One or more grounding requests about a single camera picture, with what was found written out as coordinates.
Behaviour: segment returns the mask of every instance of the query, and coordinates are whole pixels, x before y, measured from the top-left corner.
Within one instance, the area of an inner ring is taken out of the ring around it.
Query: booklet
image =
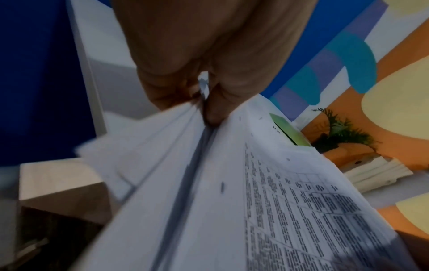
[[[418,270],[338,168],[296,146],[256,96],[220,127],[183,104],[78,154],[122,205],[73,270]]]

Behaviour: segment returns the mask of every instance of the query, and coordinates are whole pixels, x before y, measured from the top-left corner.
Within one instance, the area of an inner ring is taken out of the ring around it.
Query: colorful mural
[[[305,64],[291,68],[288,60],[288,73],[282,70],[263,95],[311,142],[329,130],[317,110],[325,108],[340,125],[371,135],[377,153],[428,168],[428,18],[427,0],[367,2]]]

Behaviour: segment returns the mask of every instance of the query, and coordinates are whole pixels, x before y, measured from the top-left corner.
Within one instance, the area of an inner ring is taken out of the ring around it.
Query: green paper
[[[299,146],[311,147],[307,138],[299,131],[297,131],[285,118],[274,114],[269,114],[274,123],[282,130],[285,135],[294,143]]]

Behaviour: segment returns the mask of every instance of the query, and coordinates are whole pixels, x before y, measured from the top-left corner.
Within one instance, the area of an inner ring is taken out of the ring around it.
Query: wooden block
[[[79,158],[22,164],[21,206],[105,224],[111,217],[107,188]]]

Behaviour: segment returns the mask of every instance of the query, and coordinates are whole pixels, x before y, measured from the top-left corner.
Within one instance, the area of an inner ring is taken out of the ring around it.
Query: green plant
[[[349,119],[346,118],[342,121],[338,114],[334,115],[332,110],[326,108],[318,108],[313,111],[325,114],[329,122],[329,133],[323,133],[312,144],[319,152],[323,153],[337,148],[339,143],[360,143],[376,150],[374,138],[361,129],[353,129],[353,124]]]

